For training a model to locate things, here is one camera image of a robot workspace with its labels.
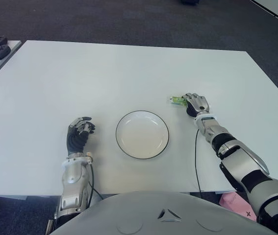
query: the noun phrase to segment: empty plate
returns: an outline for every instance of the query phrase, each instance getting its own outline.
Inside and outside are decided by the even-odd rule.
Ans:
[[[166,148],[169,132],[165,122],[156,114],[135,111],[119,121],[116,140],[121,150],[129,156],[148,159]]]

